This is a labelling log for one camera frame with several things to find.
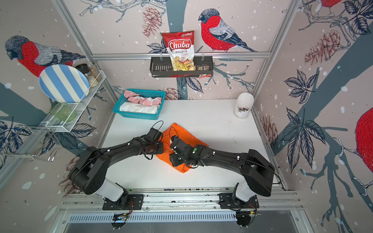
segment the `white cloth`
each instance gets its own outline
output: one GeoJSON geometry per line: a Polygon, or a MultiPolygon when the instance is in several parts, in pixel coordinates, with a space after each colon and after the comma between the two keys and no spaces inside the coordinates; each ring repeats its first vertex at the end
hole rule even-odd
{"type": "Polygon", "coordinates": [[[129,111],[132,113],[148,113],[148,114],[156,114],[158,113],[160,105],[153,105],[153,106],[145,106],[142,104],[136,104],[132,102],[124,102],[119,111],[129,111]]]}

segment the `pink cloth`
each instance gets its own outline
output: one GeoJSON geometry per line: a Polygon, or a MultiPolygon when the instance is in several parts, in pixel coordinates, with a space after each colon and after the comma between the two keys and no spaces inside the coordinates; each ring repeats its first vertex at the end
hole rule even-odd
{"type": "Polygon", "coordinates": [[[139,94],[132,92],[132,91],[128,91],[128,90],[124,91],[124,97],[128,98],[127,100],[129,102],[136,103],[136,104],[142,104],[145,106],[159,105],[162,102],[161,97],[156,97],[154,99],[152,99],[151,97],[144,98],[144,97],[139,96],[139,94]]]}
{"type": "Polygon", "coordinates": [[[129,91],[129,90],[125,90],[124,91],[124,97],[128,98],[128,97],[131,97],[131,96],[135,96],[135,95],[139,95],[133,91],[129,91]]]}

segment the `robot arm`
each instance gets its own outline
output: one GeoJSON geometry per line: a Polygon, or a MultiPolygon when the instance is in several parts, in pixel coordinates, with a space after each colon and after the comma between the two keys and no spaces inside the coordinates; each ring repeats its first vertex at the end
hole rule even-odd
{"type": "Polygon", "coordinates": [[[174,167],[185,163],[192,166],[216,166],[241,174],[246,183],[240,184],[234,192],[236,198],[247,202],[252,196],[270,196],[275,168],[259,152],[250,149],[248,153],[218,151],[204,145],[192,147],[177,136],[171,137],[170,161],[174,167]]]}
{"type": "MultiPolygon", "coordinates": [[[[85,194],[101,195],[111,200],[117,209],[124,209],[128,205],[128,192],[105,178],[108,167],[135,155],[144,154],[150,160],[154,154],[162,154],[161,137],[163,138],[163,134],[160,131],[151,128],[148,134],[121,145],[101,149],[89,147],[70,171],[69,179],[85,194]]],[[[244,206],[255,194],[271,195],[275,169],[257,151],[251,149],[248,153],[230,153],[203,145],[192,147],[177,136],[172,136],[171,139],[170,147],[174,153],[170,155],[170,161],[174,167],[182,163],[188,167],[216,166],[244,176],[246,182],[236,186],[232,195],[237,200],[237,207],[244,206]]]]}

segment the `black jar lid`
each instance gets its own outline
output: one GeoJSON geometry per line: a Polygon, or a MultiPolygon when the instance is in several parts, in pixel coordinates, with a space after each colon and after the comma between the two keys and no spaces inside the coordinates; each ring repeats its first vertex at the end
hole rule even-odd
{"type": "Polygon", "coordinates": [[[75,68],[78,71],[82,72],[83,74],[86,74],[90,71],[87,64],[80,64],[80,65],[75,66],[75,68]]]}

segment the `white cup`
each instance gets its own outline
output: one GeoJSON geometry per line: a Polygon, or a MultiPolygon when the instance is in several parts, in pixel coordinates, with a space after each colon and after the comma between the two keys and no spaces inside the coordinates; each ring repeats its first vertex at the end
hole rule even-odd
{"type": "Polygon", "coordinates": [[[254,96],[250,93],[244,92],[238,96],[236,106],[234,108],[234,115],[237,118],[245,119],[249,116],[250,110],[254,104],[254,96]]]}

